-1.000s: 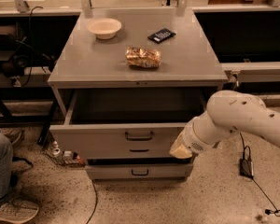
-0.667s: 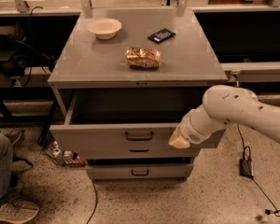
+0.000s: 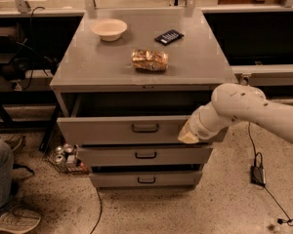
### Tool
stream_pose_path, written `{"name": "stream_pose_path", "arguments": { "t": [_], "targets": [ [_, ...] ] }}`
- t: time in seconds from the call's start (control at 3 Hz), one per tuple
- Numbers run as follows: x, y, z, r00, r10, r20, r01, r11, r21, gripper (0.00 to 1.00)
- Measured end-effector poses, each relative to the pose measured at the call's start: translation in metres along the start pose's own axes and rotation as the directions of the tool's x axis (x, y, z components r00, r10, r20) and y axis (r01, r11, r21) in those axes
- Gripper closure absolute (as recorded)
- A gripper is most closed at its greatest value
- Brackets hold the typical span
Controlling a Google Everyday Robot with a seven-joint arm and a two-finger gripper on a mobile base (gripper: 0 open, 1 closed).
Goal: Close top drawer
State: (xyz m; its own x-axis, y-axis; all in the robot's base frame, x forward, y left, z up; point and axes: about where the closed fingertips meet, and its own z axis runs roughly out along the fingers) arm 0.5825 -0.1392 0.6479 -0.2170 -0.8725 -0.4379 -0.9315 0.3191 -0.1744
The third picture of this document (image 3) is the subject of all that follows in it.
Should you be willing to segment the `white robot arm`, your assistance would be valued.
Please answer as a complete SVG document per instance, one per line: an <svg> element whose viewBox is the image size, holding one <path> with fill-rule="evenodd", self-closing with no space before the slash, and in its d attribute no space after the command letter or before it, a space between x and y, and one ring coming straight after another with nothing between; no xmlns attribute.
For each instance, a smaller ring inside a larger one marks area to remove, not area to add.
<svg viewBox="0 0 293 234"><path fill-rule="evenodd" d="M231 83L218 86L211 101L190 115L178 140L199 143L242 121L254 123L293 144L292 105L267 100L255 87Z"/></svg>

